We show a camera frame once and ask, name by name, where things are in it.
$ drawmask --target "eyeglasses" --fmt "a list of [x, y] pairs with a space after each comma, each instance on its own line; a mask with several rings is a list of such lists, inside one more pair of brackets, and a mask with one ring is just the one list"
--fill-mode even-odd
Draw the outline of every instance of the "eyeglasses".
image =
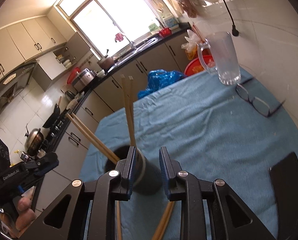
[[246, 81], [244, 81], [243, 83], [237, 84], [236, 85], [236, 93], [244, 101], [247, 101], [248, 103], [250, 103], [254, 107], [254, 109], [257, 110], [261, 115], [263, 115], [264, 117], [270, 117], [278, 109], [281, 108], [281, 106], [284, 104], [285, 100], [282, 103], [280, 103], [275, 109], [270, 110], [269, 105], [265, 101], [263, 101], [261, 98], [254, 97], [253, 99], [250, 99], [248, 91], [243, 85], [246, 84], [247, 82], [249, 82], [252, 79], [254, 79], [254, 78], [253, 77], [249, 78]]

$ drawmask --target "mug handle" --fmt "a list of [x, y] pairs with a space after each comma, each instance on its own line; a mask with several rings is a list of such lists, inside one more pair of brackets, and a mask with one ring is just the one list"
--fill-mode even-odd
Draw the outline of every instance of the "mug handle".
[[200, 60], [200, 63], [202, 65], [202, 67], [211, 75], [214, 75], [217, 73], [217, 69], [216, 69], [216, 66], [212, 67], [212, 68], [209, 68], [208, 65], [205, 63], [204, 59], [203, 59], [203, 55], [202, 55], [202, 51], [204, 49], [208, 49], [209, 46], [208, 46], [208, 43], [206, 42], [198, 42], [197, 43], [198, 45], [198, 57], [199, 57], [199, 60]]

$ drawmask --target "window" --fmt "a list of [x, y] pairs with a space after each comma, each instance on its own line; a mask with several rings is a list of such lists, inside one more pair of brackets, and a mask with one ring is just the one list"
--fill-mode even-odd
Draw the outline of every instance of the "window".
[[112, 56], [129, 44], [115, 42], [117, 33], [134, 41], [149, 32], [156, 15], [145, 0], [62, 0], [59, 7], [102, 55]]

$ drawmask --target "glass mug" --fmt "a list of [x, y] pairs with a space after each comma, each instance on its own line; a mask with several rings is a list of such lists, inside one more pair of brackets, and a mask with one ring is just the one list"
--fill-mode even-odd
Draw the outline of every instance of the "glass mug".
[[[202, 56], [204, 49], [210, 49], [214, 67], [209, 67]], [[201, 65], [211, 75], [218, 73], [219, 79], [224, 85], [234, 85], [241, 80], [240, 67], [231, 34], [217, 32], [206, 36], [205, 42], [198, 43], [198, 56]]]

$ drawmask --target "blue plastic bag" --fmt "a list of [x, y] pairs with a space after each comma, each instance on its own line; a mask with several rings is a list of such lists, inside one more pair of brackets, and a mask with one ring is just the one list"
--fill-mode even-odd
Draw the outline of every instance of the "blue plastic bag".
[[159, 89], [167, 87], [179, 80], [187, 77], [185, 74], [179, 71], [165, 71], [163, 69], [150, 71], [148, 74], [148, 85], [146, 90], [142, 90], [138, 93], [138, 99], [141, 99]]

